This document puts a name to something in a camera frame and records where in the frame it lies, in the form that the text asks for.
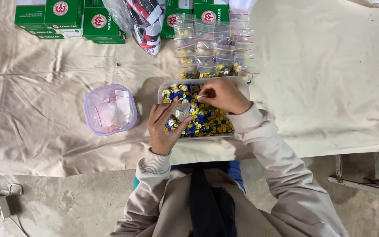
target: woman's right hand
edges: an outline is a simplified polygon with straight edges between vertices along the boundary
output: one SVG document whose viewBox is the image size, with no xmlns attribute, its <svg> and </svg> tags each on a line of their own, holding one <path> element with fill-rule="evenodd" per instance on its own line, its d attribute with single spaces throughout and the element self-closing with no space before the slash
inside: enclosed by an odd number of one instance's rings
<svg viewBox="0 0 379 237">
<path fill-rule="evenodd" d="M 202 96 L 198 98 L 199 102 L 236 115 L 245 113 L 251 107 L 251 101 L 227 77 L 208 81 L 203 85 L 199 95 Z"/>
</svg>

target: yamalon logo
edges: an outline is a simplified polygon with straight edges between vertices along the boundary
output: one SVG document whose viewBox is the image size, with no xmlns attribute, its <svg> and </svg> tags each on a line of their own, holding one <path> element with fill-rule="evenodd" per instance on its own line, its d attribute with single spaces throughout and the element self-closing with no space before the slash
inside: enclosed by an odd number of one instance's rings
<svg viewBox="0 0 379 237">
<path fill-rule="evenodd" d="M 104 15 L 101 15 L 101 14 L 97 14 L 95 16 L 93 16 L 93 18 L 91 19 L 91 24 L 95 27 L 95 28 L 102 28 L 106 25 L 106 17 Z"/>
<path fill-rule="evenodd" d="M 68 12 L 68 4 L 66 2 L 57 2 L 54 5 L 53 11 L 55 15 L 62 16 Z"/>
<path fill-rule="evenodd" d="M 201 19 L 204 21 L 215 21 L 216 20 L 216 14 L 212 11 L 205 11 L 201 15 Z"/>
<path fill-rule="evenodd" d="M 172 14 L 168 16 L 168 18 L 166 19 L 166 23 L 168 24 L 168 26 L 173 27 L 176 23 L 176 15 Z"/>
</svg>

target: plastic container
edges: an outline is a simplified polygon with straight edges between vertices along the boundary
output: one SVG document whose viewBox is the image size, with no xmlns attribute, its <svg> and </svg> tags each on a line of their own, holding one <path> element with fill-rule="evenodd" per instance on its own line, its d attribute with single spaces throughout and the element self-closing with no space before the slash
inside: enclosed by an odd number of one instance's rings
<svg viewBox="0 0 379 237">
<path fill-rule="evenodd" d="M 229 80 L 231 82 L 233 82 L 236 87 L 242 92 L 242 94 L 249 100 L 250 97 L 249 97 L 249 87 L 248 87 L 248 84 L 244 81 L 244 79 L 238 77 L 238 76 L 229 76 L 227 77 L 229 78 Z M 163 100 L 163 97 L 162 97 L 162 93 L 163 93 L 163 90 L 165 88 L 167 88 L 168 86 L 171 86 L 173 84 L 204 84 L 208 81 L 211 81 L 215 78 L 199 78 L 199 79 L 187 79 L 187 80 L 182 80 L 182 79 L 179 79 L 179 80 L 172 80 L 172 81 L 166 81 L 164 82 L 163 84 L 161 84 L 161 86 L 159 87 L 159 90 L 157 92 L 157 102 L 160 104 L 162 103 L 162 100 Z M 217 137 L 233 137 L 233 134 L 220 134 L 218 136 L 204 136 L 204 137 L 183 137 L 181 139 L 191 139 L 191 140 L 195 140 L 195 139 L 206 139 L 206 138 L 217 138 Z"/>
<path fill-rule="evenodd" d="M 128 94 L 128 97 L 116 95 L 115 90 Z M 106 108 L 106 106 L 115 108 L 117 105 L 116 98 L 118 96 L 120 96 L 121 99 L 129 99 L 129 111 L 132 114 L 130 122 L 124 127 L 107 126 L 104 122 L 105 119 L 100 116 L 102 111 L 99 110 L 100 108 Z M 133 94 L 125 86 L 118 84 L 103 86 L 90 91 L 84 98 L 83 109 L 87 127 L 98 136 L 109 136 L 118 132 L 127 131 L 137 126 L 141 118 L 140 111 L 137 103 L 134 101 Z M 121 114 L 118 113 L 118 110 L 116 110 L 112 119 L 115 120 L 119 118 L 119 116 L 121 116 Z"/>
</svg>

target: beige cloth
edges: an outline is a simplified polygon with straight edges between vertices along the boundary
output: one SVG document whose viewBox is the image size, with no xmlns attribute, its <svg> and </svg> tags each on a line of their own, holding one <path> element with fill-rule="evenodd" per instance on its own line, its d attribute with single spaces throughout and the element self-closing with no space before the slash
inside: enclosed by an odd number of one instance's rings
<svg viewBox="0 0 379 237">
<path fill-rule="evenodd" d="M 134 42 L 38 40 L 0 0 L 0 175 L 67 176 L 134 169 L 149 147 L 146 121 L 159 85 L 177 78 L 172 41 L 156 59 Z M 264 101 L 300 157 L 379 151 L 379 9 L 349 1 L 259 1 L 252 14 Z M 88 129 L 82 102 L 118 83 L 141 106 L 138 127 Z M 251 158 L 233 138 L 180 140 L 171 164 Z"/>
</svg>

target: metal frame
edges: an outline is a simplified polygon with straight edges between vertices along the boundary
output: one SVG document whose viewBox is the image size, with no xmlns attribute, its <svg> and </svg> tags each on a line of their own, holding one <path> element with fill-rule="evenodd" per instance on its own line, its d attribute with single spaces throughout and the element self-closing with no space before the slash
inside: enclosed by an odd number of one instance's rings
<svg viewBox="0 0 379 237">
<path fill-rule="evenodd" d="M 365 182 L 355 182 L 343 179 L 342 156 L 343 155 L 336 155 L 336 175 L 328 176 L 327 180 L 332 183 L 338 183 L 344 186 L 360 189 L 363 191 L 379 193 L 379 153 L 374 152 L 375 178 L 364 178 Z"/>
</svg>

